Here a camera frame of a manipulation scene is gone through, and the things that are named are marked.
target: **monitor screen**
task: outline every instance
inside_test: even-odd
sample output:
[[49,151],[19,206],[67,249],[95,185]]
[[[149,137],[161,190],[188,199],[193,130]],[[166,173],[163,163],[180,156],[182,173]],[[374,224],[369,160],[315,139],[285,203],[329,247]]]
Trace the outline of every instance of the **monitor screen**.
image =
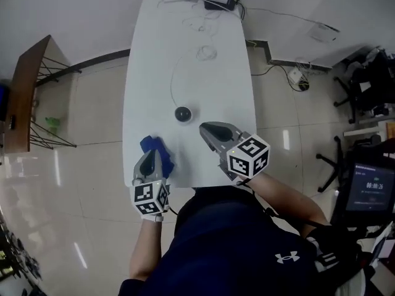
[[365,212],[387,210],[394,178],[394,170],[356,163],[346,210]]

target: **green object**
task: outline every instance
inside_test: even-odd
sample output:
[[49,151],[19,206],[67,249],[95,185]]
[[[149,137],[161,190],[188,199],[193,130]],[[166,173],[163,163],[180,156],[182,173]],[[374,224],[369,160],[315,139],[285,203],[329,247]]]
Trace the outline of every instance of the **green object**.
[[46,117],[45,122],[49,126],[48,131],[52,135],[57,135],[57,129],[60,127],[60,119],[55,117]]
[[54,117],[46,117],[45,121],[49,127],[60,127],[60,119]]

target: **black dome object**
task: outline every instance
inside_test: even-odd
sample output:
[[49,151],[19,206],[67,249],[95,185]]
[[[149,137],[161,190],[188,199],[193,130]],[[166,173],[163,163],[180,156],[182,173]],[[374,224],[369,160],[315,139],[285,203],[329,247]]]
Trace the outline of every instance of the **black dome object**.
[[175,109],[174,115],[175,118],[182,123],[189,121],[192,118],[191,110],[185,106],[177,107]]

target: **wall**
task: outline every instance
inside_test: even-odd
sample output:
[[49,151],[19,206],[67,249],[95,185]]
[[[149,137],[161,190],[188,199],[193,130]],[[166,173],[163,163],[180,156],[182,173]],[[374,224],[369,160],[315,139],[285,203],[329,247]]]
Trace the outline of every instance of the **wall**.
[[[363,45],[395,46],[395,0],[242,0],[247,7],[314,19],[341,30],[330,44],[306,36],[312,24],[248,10],[248,39],[269,42],[278,60],[331,67]],[[141,0],[0,0],[0,79],[21,53],[47,34],[72,64],[130,48]]]
[[[336,41],[323,44],[306,35],[311,23],[255,11],[246,23],[252,28],[247,37],[266,38],[275,59],[298,59],[332,67],[361,46],[395,46],[395,0],[292,0],[275,10],[320,21],[341,31]],[[265,17],[272,18],[271,22],[259,21]]]
[[72,64],[130,48],[141,0],[0,0],[0,78],[51,34]]

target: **baseboard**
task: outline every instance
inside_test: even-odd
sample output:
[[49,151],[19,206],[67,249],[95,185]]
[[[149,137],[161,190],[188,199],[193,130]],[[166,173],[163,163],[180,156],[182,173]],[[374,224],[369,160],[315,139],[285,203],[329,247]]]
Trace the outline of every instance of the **baseboard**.
[[[269,65],[281,65],[281,66],[288,66],[288,67],[297,67],[297,65],[298,65],[297,62],[290,62],[290,61],[285,61],[285,60],[273,59],[272,54],[270,53],[269,43],[266,41],[258,41],[258,40],[254,40],[254,39],[249,39],[249,40],[246,40],[246,46],[247,47],[263,48],[264,52],[265,52],[266,59],[267,59],[267,63]],[[321,72],[328,72],[331,70],[331,68],[324,67],[324,66],[318,66],[318,65],[311,65],[311,69],[318,70]]]
[[[281,65],[281,66],[289,66],[289,67],[296,67],[297,63],[296,62],[288,62],[285,60],[276,60],[272,59],[272,55],[270,53],[270,48],[269,44],[266,41],[258,41],[258,40],[246,40],[246,46],[247,47],[259,47],[263,48],[265,52],[265,56],[267,59],[267,63],[269,65]],[[118,52],[112,52],[110,54],[102,55],[96,58],[92,58],[90,60],[86,60],[84,62],[80,62],[79,64],[72,65],[66,69],[60,70],[58,72],[53,73],[50,76],[47,76],[44,79],[39,80],[37,82],[36,86],[42,86],[43,84],[53,81],[55,79],[58,79],[68,73],[73,73],[77,70],[81,70],[93,65],[100,64],[102,62],[108,62],[110,60],[122,58],[122,57],[128,57],[130,55],[130,49],[125,49],[124,51],[118,51]],[[319,70],[322,72],[328,72],[331,70],[331,68],[328,67],[323,67],[323,66],[317,66],[317,65],[312,65],[311,69],[314,70]]]
[[110,54],[102,55],[102,56],[99,56],[96,58],[92,58],[90,60],[86,60],[84,62],[80,62],[79,64],[69,66],[66,69],[55,72],[52,75],[39,80],[39,82],[37,82],[36,86],[42,86],[43,84],[50,82],[52,80],[58,79],[64,75],[67,75],[68,73],[73,73],[77,70],[81,70],[81,69],[84,69],[84,68],[87,68],[87,67],[90,67],[93,65],[97,65],[102,62],[108,62],[110,60],[114,60],[114,59],[118,59],[118,58],[122,58],[122,57],[128,57],[129,55],[130,55],[130,49],[126,49],[124,51],[112,52]]

